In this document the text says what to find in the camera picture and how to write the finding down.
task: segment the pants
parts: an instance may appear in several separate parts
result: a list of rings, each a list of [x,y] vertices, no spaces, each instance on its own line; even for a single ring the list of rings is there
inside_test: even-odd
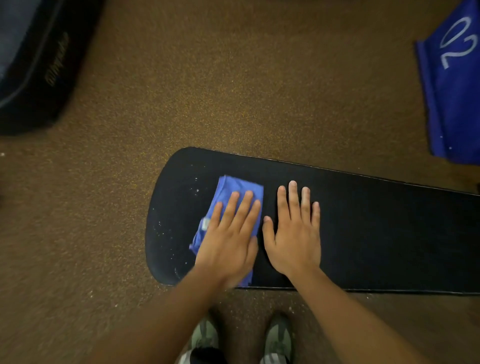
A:
[[[179,364],[228,364],[222,351],[215,348],[196,348],[181,356]],[[290,364],[279,354],[265,355],[260,364]]]

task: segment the blue cloth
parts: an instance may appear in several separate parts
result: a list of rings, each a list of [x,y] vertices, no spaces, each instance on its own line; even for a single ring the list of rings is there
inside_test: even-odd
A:
[[[465,0],[416,44],[430,147],[455,163],[480,164],[479,37],[479,0]]]
[[[204,240],[207,228],[208,228],[208,223],[210,222],[210,219],[212,218],[213,210],[218,201],[221,201],[223,203],[222,206],[222,215],[225,212],[225,208],[227,207],[228,200],[230,199],[230,195],[232,192],[237,191],[240,193],[240,198],[237,203],[237,208],[238,210],[240,206],[240,202],[243,200],[243,196],[245,195],[245,192],[247,191],[252,191],[253,192],[253,199],[252,199],[252,204],[255,200],[260,200],[261,204],[263,205],[263,200],[264,200],[264,187],[260,186],[259,184],[253,183],[253,182],[248,182],[241,180],[239,178],[235,177],[230,177],[230,176],[223,176],[218,179],[218,185],[216,187],[215,195],[213,197],[212,203],[210,204],[210,208],[208,209],[208,212],[206,216],[200,220],[200,225],[198,226],[198,231],[195,234],[195,237],[193,238],[193,243],[190,244],[190,250],[195,253],[195,255],[198,254],[198,249],[200,249],[200,245],[202,244],[202,241]],[[256,236],[258,233],[258,229],[260,227],[260,221],[261,221],[261,215],[262,215],[262,208],[260,207],[260,213],[258,214],[257,221],[255,222],[255,226],[253,227],[252,231],[252,236]],[[243,280],[240,282],[239,286],[240,287],[247,287],[251,282],[252,282],[252,274],[253,272],[250,272]]]

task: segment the green shoe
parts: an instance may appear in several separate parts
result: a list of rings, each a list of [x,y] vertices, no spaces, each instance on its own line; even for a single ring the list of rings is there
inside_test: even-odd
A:
[[[189,343],[190,349],[218,347],[218,330],[211,316],[204,317],[193,330]]]
[[[265,337],[264,355],[278,354],[285,356],[291,363],[293,358],[292,325],[287,315],[273,315]]]

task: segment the number 02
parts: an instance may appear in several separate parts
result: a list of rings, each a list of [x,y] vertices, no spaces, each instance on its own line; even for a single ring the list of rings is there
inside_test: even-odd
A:
[[[450,33],[450,31],[453,28],[455,28],[457,25],[459,25],[460,23],[465,23],[465,26],[463,27],[463,29],[456,36],[454,36],[452,39],[450,39],[448,42],[444,43],[445,38]],[[450,27],[448,32],[446,32],[446,34],[442,38],[442,41],[440,42],[440,49],[449,46],[450,44],[452,44],[452,42],[454,42],[458,38],[460,38],[461,35],[467,31],[467,29],[470,27],[471,24],[472,24],[472,19],[469,16],[466,16],[466,17],[464,17],[460,20],[457,20],[455,22],[455,24],[453,24]],[[476,34],[472,34],[472,35],[467,36],[463,39],[464,42],[467,42],[468,40],[472,41],[472,46],[469,49],[467,49],[466,51],[464,51],[464,52],[446,52],[446,53],[444,53],[440,56],[440,59],[442,60],[442,65],[444,66],[445,69],[447,69],[449,67],[448,62],[447,62],[447,57],[463,57],[463,56],[466,56],[467,54],[469,54],[471,51],[474,50],[474,48],[477,46],[477,43],[478,43],[478,36]]]

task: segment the hand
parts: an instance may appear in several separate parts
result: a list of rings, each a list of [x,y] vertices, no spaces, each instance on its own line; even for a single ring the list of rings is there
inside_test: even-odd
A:
[[[302,188],[301,206],[297,183],[291,181],[287,192],[284,186],[277,191],[278,230],[273,231],[272,219],[264,218],[264,243],[273,267],[290,280],[292,275],[320,265],[320,205],[313,204],[310,216],[310,189]]]
[[[222,203],[215,205],[195,260],[195,268],[208,269],[223,290],[241,282],[253,268],[258,252],[257,237],[250,236],[260,212],[260,201],[256,200],[250,210],[253,192],[247,191],[235,214],[239,196],[238,192],[232,193],[221,221]]]

